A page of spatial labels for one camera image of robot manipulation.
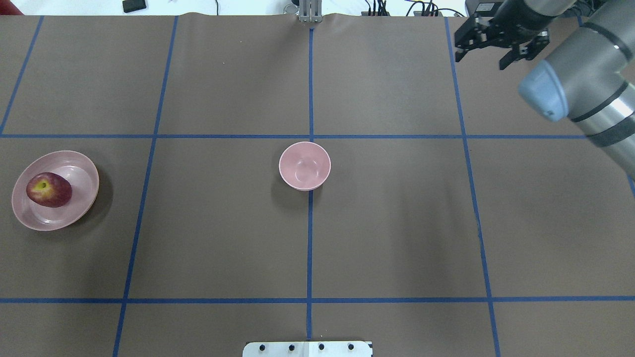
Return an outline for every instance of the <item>fruit on plate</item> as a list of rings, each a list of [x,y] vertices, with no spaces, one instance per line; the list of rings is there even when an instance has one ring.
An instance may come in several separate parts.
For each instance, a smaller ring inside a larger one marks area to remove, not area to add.
[[[27,196],[31,201],[45,207],[66,205],[72,195],[70,183],[52,172],[38,173],[27,184]]]

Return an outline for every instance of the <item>white background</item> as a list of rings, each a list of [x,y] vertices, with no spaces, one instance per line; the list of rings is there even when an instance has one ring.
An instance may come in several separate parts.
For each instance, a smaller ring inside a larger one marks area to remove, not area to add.
[[[391,16],[405,16],[412,3],[387,0]],[[188,12],[216,15],[214,0],[145,0],[147,8],[128,14],[123,12],[121,0],[12,0],[25,15],[181,15]],[[221,15],[276,15],[282,14],[291,0],[218,0]],[[465,15],[464,0],[435,0],[440,8],[452,8]],[[360,15],[368,10],[364,0],[323,0],[322,14],[343,13]],[[421,4],[413,10],[421,10]],[[452,11],[443,11],[452,16]]]

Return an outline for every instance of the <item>blue line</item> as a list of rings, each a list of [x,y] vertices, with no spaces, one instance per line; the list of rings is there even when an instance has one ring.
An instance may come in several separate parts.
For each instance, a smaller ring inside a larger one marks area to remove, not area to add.
[[[307,340],[312,337],[312,299],[313,299],[313,191],[309,191],[309,223],[307,240]]]
[[[309,140],[314,141],[313,129],[313,28],[309,29]]]
[[[126,317],[126,305],[128,300],[128,294],[130,292],[130,281],[132,280],[132,272],[135,266],[135,256],[137,255],[137,245],[139,241],[139,232],[141,231],[141,223],[144,216],[145,199],[148,192],[148,183],[150,181],[150,173],[152,171],[152,160],[154,159],[154,149],[156,147],[157,138],[156,135],[159,131],[159,124],[161,122],[161,111],[163,109],[163,97],[165,96],[165,88],[168,84],[168,74],[170,72],[170,61],[172,59],[172,49],[174,48],[174,38],[177,34],[178,16],[174,17],[174,24],[172,26],[172,37],[170,38],[170,47],[168,49],[168,58],[165,65],[165,73],[163,74],[163,83],[161,85],[161,96],[159,98],[159,105],[157,108],[157,117],[154,123],[154,138],[150,145],[150,154],[148,155],[148,164],[145,169],[144,188],[141,192],[141,202],[139,203],[139,213],[137,215],[137,226],[135,228],[135,236],[132,241],[132,249],[130,250],[130,261],[128,262],[128,273],[126,275],[126,285],[123,292],[123,301],[121,303],[121,310],[119,312],[119,323],[117,324],[117,335],[115,337],[114,348],[112,349],[112,357],[117,357],[119,354],[119,343],[121,342],[121,332],[123,331],[123,323]]]
[[[153,138],[153,134],[2,134],[2,138]]]
[[[633,196],[635,197],[635,183],[633,182],[633,179],[630,176],[626,175],[626,178],[629,180],[631,192],[633,192]]]
[[[559,302],[559,301],[635,301],[633,295],[623,296],[524,296],[493,297],[492,302]]]
[[[461,135],[376,135],[376,134],[360,134],[360,135],[315,135],[318,139],[460,139]]]
[[[212,138],[212,139],[307,139],[309,135],[260,135],[260,134],[158,134],[157,138]]]
[[[40,28],[42,27],[42,22],[44,21],[44,16],[40,16],[39,21],[37,22],[37,27],[35,33],[33,33],[33,38],[31,39],[31,44],[29,45],[29,50],[27,51],[26,57],[24,57],[24,62],[22,62],[22,68],[20,68],[20,73],[18,74],[18,79],[15,81],[15,86],[13,87],[13,92],[11,93],[11,98],[9,99],[9,104],[6,106],[6,111],[4,112],[4,117],[2,119],[2,124],[0,124],[0,134],[4,131],[4,126],[6,125],[6,121],[9,119],[9,113],[11,112],[11,106],[13,106],[13,101],[15,99],[15,95],[18,93],[18,87],[20,86],[20,82],[22,81],[22,76],[24,75],[24,71],[27,68],[27,63],[29,63],[29,58],[31,57],[31,52],[33,52],[33,47],[36,44],[37,35],[39,34]]]
[[[478,135],[467,134],[468,139],[586,139],[584,135]]]
[[[84,299],[67,297],[3,297],[0,304],[120,304],[122,299]]]
[[[316,297],[314,304],[435,304],[488,302],[486,297]]]
[[[485,292],[487,298],[491,298],[491,286],[490,286],[490,274],[487,268],[487,258],[485,255],[485,243],[483,242],[483,230],[481,228],[481,216],[478,210],[478,201],[476,199],[476,188],[474,187],[474,175],[472,174],[472,162],[470,160],[469,146],[467,145],[467,131],[465,130],[465,121],[463,118],[463,106],[461,105],[461,95],[458,89],[457,68],[454,64],[454,53],[452,51],[452,41],[450,36],[450,25],[448,18],[444,17],[445,21],[445,33],[448,40],[448,54],[450,55],[450,67],[452,69],[452,80],[454,81],[454,93],[457,98],[457,111],[458,120],[461,124],[461,135],[463,136],[463,152],[465,154],[465,163],[467,165],[467,176],[470,182],[470,192],[472,194],[472,208],[474,210],[474,217],[476,218],[476,227],[478,229],[478,239],[481,248],[481,265],[483,266],[483,278],[485,279]],[[494,342],[494,351],[496,356],[500,357],[500,345],[498,343],[498,328],[496,326],[496,317],[494,315],[494,305],[492,302],[488,303],[490,310],[490,323],[491,334]]]
[[[307,299],[273,297],[264,299],[128,299],[129,304],[305,304]]]

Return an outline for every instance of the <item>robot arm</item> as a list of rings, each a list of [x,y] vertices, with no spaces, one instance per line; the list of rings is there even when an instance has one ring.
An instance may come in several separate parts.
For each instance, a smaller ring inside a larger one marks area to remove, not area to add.
[[[537,45],[544,26],[572,2],[506,0],[488,24],[472,17],[455,33],[456,60],[490,45],[512,48],[501,59],[501,69],[521,58],[533,59],[546,46]],[[620,74],[635,53],[633,18],[635,0],[609,1],[538,63],[522,80],[519,92],[547,119],[569,117],[635,179],[635,86]],[[475,21],[479,36],[465,42],[475,33]]]

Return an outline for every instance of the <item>bowl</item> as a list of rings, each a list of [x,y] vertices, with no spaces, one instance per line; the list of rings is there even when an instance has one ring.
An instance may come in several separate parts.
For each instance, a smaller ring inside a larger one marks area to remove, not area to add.
[[[299,191],[320,187],[331,173],[331,158],[314,142],[297,142],[284,150],[278,164],[280,176]]]
[[[52,172],[65,178],[73,188],[70,201],[61,207],[41,206],[27,195],[29,180],[41,172]],[[97,198],[99,174],[95,164],[76,151],[55,151],[35,160],[18,177],[13,186],[11,206],[15,217],[36,231],[54,231],[80,219]]]

